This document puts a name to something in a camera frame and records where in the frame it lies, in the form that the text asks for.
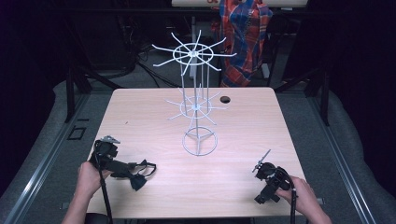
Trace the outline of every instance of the wire spinner rack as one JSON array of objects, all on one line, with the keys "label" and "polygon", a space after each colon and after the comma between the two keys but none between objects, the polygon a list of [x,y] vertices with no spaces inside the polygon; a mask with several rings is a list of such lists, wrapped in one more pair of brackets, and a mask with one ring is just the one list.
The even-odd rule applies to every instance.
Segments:
[{"label": "wire spinner rack", "polygon": [[[199,43],[201,37],[201,31],[195,42],[182,43],[172,33],[172,37],[180,44],[175,49],[164,49],[152,45],[155,49],[172,52],[173,58],[153,66],[159,67],[171,62],[177,62],[180,64],[180,77],[181,77],[181,89],[179,91],[182,94],[182,102],[175,103],[166,100],[166,102],[179,106],[180,113],[173,116],[170,119],[175,119],[180,116],[184,116],[191,120],[188,130],[185,132],[182,145],[191,155],[204,156],[213,152],[218,144],[218,138],[211,129],[205,126],[199,125],[200,119],[208,119],[212,124],[216,123],[209,117],[212,109],[226,109],[225,107],[214,107],[210,100],[220,94],[220,92],[209,96],[209,69],[212,68],[215,71],[221,71],[221,69],[210,64],[210,61],[214,57],[233,57],[235,54],[216,54],[213,51],[213,47],[221,44],[226,38],[222,39],[213,45],[207,46]],[[193,96],[188,96],[185,90],[184,76],[189,68],[193,66],[201,66],[201,83],[197,85],[196,72],[192,74],[193,78]],[[210,141],[210,147],[203,147],[204,141]]]}]

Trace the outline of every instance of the black chair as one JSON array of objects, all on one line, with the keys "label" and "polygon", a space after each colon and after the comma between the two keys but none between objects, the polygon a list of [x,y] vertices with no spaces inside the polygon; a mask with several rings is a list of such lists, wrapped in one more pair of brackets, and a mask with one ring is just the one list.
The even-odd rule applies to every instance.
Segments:
[{"label": "black chair", "polygon": [[272,74],[276,63],[276,56],[279,50],[279,43],[282,37],[289,29],[290,21],[287,17],[282,15],[274,15],[268,22],[265,40],[262,48],[262,63],[269,63],[270,74],[267,80],[267,87],[271,84]]}]

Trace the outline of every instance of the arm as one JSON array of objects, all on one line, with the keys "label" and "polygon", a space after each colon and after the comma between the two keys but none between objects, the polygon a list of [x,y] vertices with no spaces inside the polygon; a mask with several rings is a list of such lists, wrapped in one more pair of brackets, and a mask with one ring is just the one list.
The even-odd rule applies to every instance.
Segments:
[{"label": "arm", "polygon": [[[303,179],[291,176],[297,190],[296,210],[302,213],[312,224],[332,224],[330,218],[321,209],[314,191]],[[279,189],[276,195],[291,202],[291,190]]]},{"label": "arm", "polygon": [[[103,171],[104,178],[110,174],[111,172],[109,171]],[[75,195],[62,223],[84,223],[91,197],[100,187],[100,176],[96,168],[88,161],[83,162],[78,169]]]}]

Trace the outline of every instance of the black cable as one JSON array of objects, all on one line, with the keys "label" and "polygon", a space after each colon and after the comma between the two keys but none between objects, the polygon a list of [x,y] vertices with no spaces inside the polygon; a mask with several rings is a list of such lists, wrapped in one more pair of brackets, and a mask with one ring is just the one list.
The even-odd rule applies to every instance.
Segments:
[{"label": "black cable", "polygon": [[297,201],[297,191],[296,188],[294,187],[294,183],[291,180],[291,177],[289,176],[289,174],[282,170],[282,169],[278,169],[278,168],[273,168],[276,171],[279,171],[280,173],[282,173],[283,175],[285,175],[285,177],[288,179],[289,183],[290,183],[290,187],[291,187],[291,203],[290,203],[290,224],[295,224],[295,218],[296,218],[296,201]]},{"label": "black cable", "polygon": [[111,215],[111,207],[110,207],[110,202],[108,200],[106,182],[105,182],[105,179],[103,178],[102,168],[100,166],[100,161],[98,160],[97,154],[95,154],[95,159],[96,159],[96,164],[98,165],[97,169],[99,171],[100,184],[102,186],[103,198],[105,200],[106,211],[107,211],[107,216],[108,216],[108,223],[113,224],[113,216]]},{"label": "black cable", "polygon": [[151,69],[149,69],[148,67],[146,67],[144,64],[142,64],[141,62],[136,62],[137,65],[139,65],[140,67],[142,67],[155,81],[156,85],[158,88],[160,88],[160,85],[158,84],[157,80],[155,79],[158,78],[159,80],[161,80],[163,83],[165,83],[166,85],[168,85],[169,87],[173,87],[173,88],[180,88],[181,86],[176,84],[175,82],[169,80],[166,77],[163,77],[159,74],[157,74],[156,72],[152,71]]}]

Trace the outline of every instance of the red plaid shirt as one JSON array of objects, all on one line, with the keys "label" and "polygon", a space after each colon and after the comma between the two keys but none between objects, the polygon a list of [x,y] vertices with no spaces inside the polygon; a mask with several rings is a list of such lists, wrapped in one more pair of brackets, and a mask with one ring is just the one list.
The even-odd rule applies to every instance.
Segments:
[{"label": "red plaid shirt", "polygon": [[262,64],[265,30],[273,13],[261,0],[221,0],[220,39],[223,47],[235,56],[224,58],[222,87],[245,87]]}]

